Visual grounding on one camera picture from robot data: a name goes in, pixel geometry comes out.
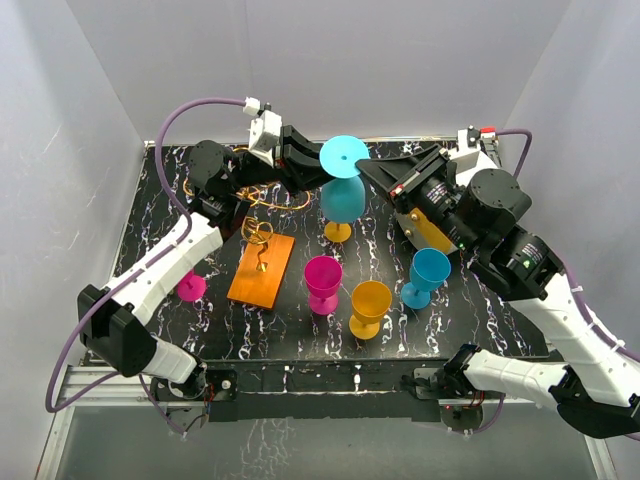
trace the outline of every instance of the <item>cyan wine glass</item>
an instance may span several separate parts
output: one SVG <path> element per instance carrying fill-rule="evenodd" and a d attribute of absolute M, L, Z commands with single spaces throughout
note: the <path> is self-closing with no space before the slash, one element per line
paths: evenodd
<path fill-rule="evenodd" d="M 411 282 L 402 287 L 400 296 L 404 304 L 419 310 L 429 305 L 431 292 L 439 288 L 451 273 L 451 262 L 435 248 L 423 248 L 416 252 L 411 262 Z"/>

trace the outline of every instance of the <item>wine glass base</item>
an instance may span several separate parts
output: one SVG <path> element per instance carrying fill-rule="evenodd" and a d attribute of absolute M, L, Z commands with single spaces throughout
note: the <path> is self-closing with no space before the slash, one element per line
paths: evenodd
<path fill-rule="evenodd" d="M 328 298 L 319 298 L 315 295 L 309 295 L 309 307 L 313 313 L 318 315 L 329 315 L 338 308 L 338 294 L 331 295 Z"/>
<path fill-rule="evenodd" d="M 176 287 L 176 292 L 183 302 L 195 302 L 204 296 L 207 291 L 207 282 L 198 275 L 189 275 L 187 280 L 181 280 Z"/>
<path fill-rule="evenodd" d="M 349 319 L 349 330 L 360 340 L 371 340 L 380 331 L 380 322 L 364 324 L 352 315 Z"/>
<path fill-rule="evenodd" d="M 421 308 L 425 308 L 429 305 L 429 302 L 431 301 L 431 292 L 417 290 L 413 283 L 407 283 L 402 287 L 400 297 L 407 307 L 413 308 L 414 310 L 420 310 Z"/>
<path fill-rule="evenodd" d="M 351 225 L 348 223 L 329 222 L 324 227 L 324 236 L 333 243 L 346 242 L 351 237 Z"/>

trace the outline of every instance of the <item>gold wire ring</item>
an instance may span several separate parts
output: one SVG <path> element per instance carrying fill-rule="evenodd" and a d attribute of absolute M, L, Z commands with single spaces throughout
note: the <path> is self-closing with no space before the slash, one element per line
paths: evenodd
<path fill-rule="evenodd" d="M 242 222 L 242 238 L 254 245 L 264 245 L 273 236 L 273 225 L 269 222 L 259 222 L 257 218 L 246 217 Z"/>

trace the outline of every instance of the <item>pink wine glass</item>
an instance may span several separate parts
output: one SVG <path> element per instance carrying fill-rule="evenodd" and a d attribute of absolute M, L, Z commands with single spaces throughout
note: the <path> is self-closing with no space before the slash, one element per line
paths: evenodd
<path fill-rule="evenodd" d="M 304 279 L 309 289 L 309 307 L 318 315 L 329 315 L 338 308 L 338 290 L 342 282 L 342 267 L 333 257 L 314 257 L 304 267 Z"/>

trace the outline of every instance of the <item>white plastic arm segment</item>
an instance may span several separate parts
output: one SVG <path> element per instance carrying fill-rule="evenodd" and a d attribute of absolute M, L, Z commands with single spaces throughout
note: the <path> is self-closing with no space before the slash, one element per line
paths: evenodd
<path fill-rule="evenodd" d="M 556 409 L 549 387 L 557 385 L 567 373 L 565 364 L 534 363 L 505 358 L 481 350 L 469 360 L 464 376 L 478 390 L 504 392 Z"/>
<path fill-rule="evenodd" d="M 617 347 L 609 347 L 587 325 L 575 305 L 565 275 L 555 275 L 546 290 L 548 297 L 544 301 L 519 300 L 510 305 L 529 318 L 558 349 L 595 402 L 628 407 L 631 395 L 640 394 L 640 366 L 618 353 Z M 602 322 L 591 315 L 596 324 L 618 342 Z"/>
<path fill-rule="evenodd" d="M 143 373 L 184 383 L 196 367 L 196 359 L 180 347 L 156 338 L 156 353 Z"/>
<path fill-rule="evenodd" d="M 192 214 L 191 219 L 193 227 L 189 236 L 143 272 L 134 283 L 127 285 L 113 297 L 120 305 L 131 303 L 134 306 L 132 313 L 142 325 L 149 323 L 160 302 L 198 262 L 222 246 L 222 236 L 217 227 L 211 228 L 208 225 L 208 220 L 199 214 Z M 131 270 L 120 277 L 112 278 L 107 287 L 113 288 L 122 281 L 123 277 L 140 268 L 144 270 L 144 265 L 152 257 L 168 245 L 176 243 L 186 226 L 187 219 L 180 217 L 169 234 L 160 240 Z"/>
<path fill-rule="evenodd" d="M 193 226 L 189 236 L 173 250 L 167 253 L 148 269 L 145 264 L 169 245 L 175 245 L 178 237 L 187 227 L 187 219 L 180 217 L 171 232 L 153 247 L 131 270 L 117 278 L 113 278 L 107 287 L 118 285 L 123 277 L 136 270 L 144 272 L 137 280 L 127 285 L 114 295 L 113 299 L 120 305 L 131 303 L 133 315 L 146 325 L 151 320 L 160 302 L 175 288 L 177 283 L 193 269 L 193 267 L 223 244 L 220 230 L 211 228 L 208 220 L 199 214 L 192 214 Z M 176 345 L 156 338 L 156 353 L 143 370 L 144 373 L 166 378 L 173 383 L 184 383 L 196 367 L 195 358 Z"/>

